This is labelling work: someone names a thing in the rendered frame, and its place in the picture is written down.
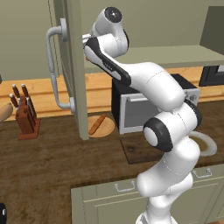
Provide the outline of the black toaster oven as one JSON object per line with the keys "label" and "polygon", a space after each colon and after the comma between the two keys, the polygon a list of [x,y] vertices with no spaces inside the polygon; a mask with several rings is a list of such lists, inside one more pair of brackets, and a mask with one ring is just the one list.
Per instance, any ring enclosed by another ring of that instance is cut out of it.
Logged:
{"label": "black toaster oven", "polygon": [[132,87],[125,87],[119,80],[112,80],[111,110],[120,134],[143,130],[144,124],[162,112],[158,106],[171,106],[170,96],[182,99],[183,96],[197,105],[200,90],[180,74],[169,78],[159,75],[150,84],[151,99]]}

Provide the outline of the olive cabinet door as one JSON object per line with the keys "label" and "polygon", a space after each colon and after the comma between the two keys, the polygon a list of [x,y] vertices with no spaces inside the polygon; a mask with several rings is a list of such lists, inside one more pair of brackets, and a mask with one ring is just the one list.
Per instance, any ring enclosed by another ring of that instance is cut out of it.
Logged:
{"label": "olive cabinet door", "polygon": [[55,21],[61,26],[59,58],[72,113],[80,138],[88,140],[86,78],[81,34],[80,0],[52,0]]}
{"label": "olive cabinet door", "polygon": [[224,6],[209,6],[200,44],[224,55]]}

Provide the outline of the round wooden plate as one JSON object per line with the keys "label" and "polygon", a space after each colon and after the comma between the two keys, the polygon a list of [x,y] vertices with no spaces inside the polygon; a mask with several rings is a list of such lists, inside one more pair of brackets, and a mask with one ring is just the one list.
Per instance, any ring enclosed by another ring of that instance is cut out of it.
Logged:
{"label": "round wooden plate", "polygon": [[[96,120],[101,115],[93,115],[87,119],[88,134],[89,134],[89,131],[90,131],[91,127],[93,126],[93,124],[96,122]],[[105,117],[105,119],[101,123],[100,127],[97,129],[97,131],[91,137],[105,137],[105,136],[109,135],[114,130],[114,128],[115,128],[114,122],[110,118]]]}

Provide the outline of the black microwave oven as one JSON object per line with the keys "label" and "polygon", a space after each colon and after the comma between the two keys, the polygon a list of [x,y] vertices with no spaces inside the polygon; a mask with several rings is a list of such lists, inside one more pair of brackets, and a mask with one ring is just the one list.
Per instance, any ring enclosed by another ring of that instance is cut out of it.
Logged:
{"label": "black microwave oven", "polygon": [[200,87],[224,85],[224,66],[204,66],[199,80]]}

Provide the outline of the olive drawer front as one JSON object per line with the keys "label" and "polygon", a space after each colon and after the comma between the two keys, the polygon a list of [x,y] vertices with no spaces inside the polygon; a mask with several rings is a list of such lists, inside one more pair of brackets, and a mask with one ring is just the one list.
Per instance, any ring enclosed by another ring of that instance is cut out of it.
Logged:
{"label": "olive drawer front", "polygon": [[143,196],[141,196],[139,191],[137,190],[137,183],[136,183],[136,189],[131,192],[118,192],[115,189],[115,183],[130,180],[134,180],[136,183],[136,180],[134,178],[131,178],[103,184],[84,186],[82,188],[83,199],[85,202],[93,202],[93,201],[117,202],[133,199],[142,199]]}
{"label": "olive drawer front", "polygon": [[206,185],[210,185],[213,183],[219,183],[221,180],[224,179],[224,164],[200,167],[200,168],[195,168],[193,170],[203,172],[206,168],[211,169],[213,176],[210,178],[196,178],[192,172],[194,187],[206,186]]}

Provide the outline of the white plate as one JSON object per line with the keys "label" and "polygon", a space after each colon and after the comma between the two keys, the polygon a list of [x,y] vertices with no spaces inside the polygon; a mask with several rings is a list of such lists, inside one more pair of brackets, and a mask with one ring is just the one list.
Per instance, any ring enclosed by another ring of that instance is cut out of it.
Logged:
{"label": "white plate", "polygon": [[217,152],[217,143],[210,136],[198,131],[192,131],[189,137],[199,145],[202,157],[209,157]]}

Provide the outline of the brown baguette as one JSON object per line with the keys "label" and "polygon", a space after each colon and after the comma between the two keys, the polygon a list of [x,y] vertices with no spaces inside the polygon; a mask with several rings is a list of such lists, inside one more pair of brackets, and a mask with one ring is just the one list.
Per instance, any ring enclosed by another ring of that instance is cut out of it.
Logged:
{"label": "brown baguette", "polygon": [[91,127],[90,131],[89,131],[89,135],[92,136],[96,131],[97,129],[100,127],[100,125],[102,124],[102,122],[104,121],[105,119],[105,114],[102,114],[97,120],[96,122],[93,124],[93,126]]}

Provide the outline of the black round object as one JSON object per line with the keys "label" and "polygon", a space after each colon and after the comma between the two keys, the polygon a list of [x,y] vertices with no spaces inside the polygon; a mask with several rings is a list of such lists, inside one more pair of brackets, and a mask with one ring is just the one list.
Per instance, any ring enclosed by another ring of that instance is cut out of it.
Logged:
{"label": "black round object", "polygon": [[0,203],[0,224],[7,224],[7,209],[4,203]]}

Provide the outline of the wooden knife block with knives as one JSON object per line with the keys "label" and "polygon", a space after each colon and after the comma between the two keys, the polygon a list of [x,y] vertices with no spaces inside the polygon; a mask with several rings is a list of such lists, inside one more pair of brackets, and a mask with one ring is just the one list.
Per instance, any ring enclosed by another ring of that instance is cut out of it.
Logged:
{"label": "wooden knife block with knives", "polygon": [[37,118],[32,98],[29,96],[25,84],[21,85],[23,94],[20,94],[15,84],[12,85],[13,94],[10,100],[16,108],[16,121],[20,128],[18,139],[27,140],[37,138],[39,134],[40,119]]}

